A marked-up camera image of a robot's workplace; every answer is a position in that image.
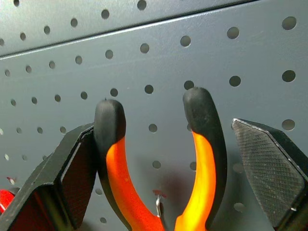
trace black rubber grip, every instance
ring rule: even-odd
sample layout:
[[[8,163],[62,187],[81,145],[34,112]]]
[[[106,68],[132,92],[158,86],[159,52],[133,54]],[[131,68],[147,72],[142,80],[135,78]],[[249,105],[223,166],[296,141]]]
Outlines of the black rubber grip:
[[[95,109],[94,139],[98,149],[98,174],[105,196],[122,223],[130,231],[131,226],[124,218],[113,196],[106,166],[110,147],[125,137],[126,120],[123,106],[116,100],[102,100]]]
[[[212,209],[206,220],[209,229],[220,207],[227,182],[227,152],[219,116],[210,93],[191,88],[183,96],[186,118],[192,131],[205,137],[212,146],[216,167],[216,190]]]
[[[109,148],[121,140],[125,133],[126,120],[122,104],[116,100],[100,101],[94,118],[94,138],[100,154],[106,155]]]

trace textured grip surface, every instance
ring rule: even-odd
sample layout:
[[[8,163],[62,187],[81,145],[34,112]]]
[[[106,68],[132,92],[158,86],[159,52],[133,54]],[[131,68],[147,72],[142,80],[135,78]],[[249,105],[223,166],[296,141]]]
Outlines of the textured grip surface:
[[[62,176],[62,190],[67,212],[74,227],[79,228],[93,190],[97,171],[92,136],[78,145]]]
[[[303,178],[266,132],[237,120],[233,129],[248,181],[277,227],[304,189]]]
[[[31,195],[25,207],[20,211],[18,220],[9,229],[10,231],[54,231],[52,224],[40,208],[40,204]]]

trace orange handle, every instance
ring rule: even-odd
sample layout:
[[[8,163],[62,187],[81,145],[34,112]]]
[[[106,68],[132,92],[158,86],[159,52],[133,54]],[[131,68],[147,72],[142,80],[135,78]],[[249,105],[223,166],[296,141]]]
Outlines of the orange handle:
[[[177,218],[175,231],[205,231],[205,222],[214,202],[215,160],[211,144],[202,135],[192,133],[196,149],[196,177],[189,202]]]
[[[94,138],[100,153],[100,178],[107,172],[112,193],[106,193],[112,207],[133,231],[164,231],[160,218],[153,215],[143,204],[130,179],[125,152],[126,122],[122,105],[118,101],[101,101],[95,112]],[[108,185],[102,182],[104,191]]]
[[[189,89],[183,96],[196,149],[196,176],[189,202],[175,231],[206,231],[219,209],[227,181],[227,153],[220,120],[210,93]]]

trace pliers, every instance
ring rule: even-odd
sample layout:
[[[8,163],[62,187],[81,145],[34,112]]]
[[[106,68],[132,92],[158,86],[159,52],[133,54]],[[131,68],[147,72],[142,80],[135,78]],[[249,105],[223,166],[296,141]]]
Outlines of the pliers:
[[[196,176],[189,202],[175,231],[206,231],[212,224],[227,181],[227,154],[218,113],[210,93],[192,88],[183,96],[185,115],[196,151]],[[130,231],[164,231],[138,196],[130,179],[125,152],[126,119],[115,100],[101,101],[95,111],[94,139],[99,151],[98,169],[106,197]]]

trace pegboard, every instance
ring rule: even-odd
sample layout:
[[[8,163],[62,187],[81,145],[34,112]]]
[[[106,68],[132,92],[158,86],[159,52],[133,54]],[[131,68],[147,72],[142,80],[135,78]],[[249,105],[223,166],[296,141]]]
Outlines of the pegboard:
[[[114,98],[126,113],[135,188],[154,214],[152,190],[167,195],[173,230],[195,176],[182,96],[200,86],[212,94],[228,152],[226,192],[212,230],[273,230],[243,172],[231,122],[239,117],[282,129],[308,153],[306,0],[147,1],[142,11],[138,1],[13,2],[1,2],[2,188],[11,187],[8,177],[22,187],[64,133],[93,122],[96,103]],[[106,21],[103,9],[110,12]],[[81,230],[126,230],[98,179]]]

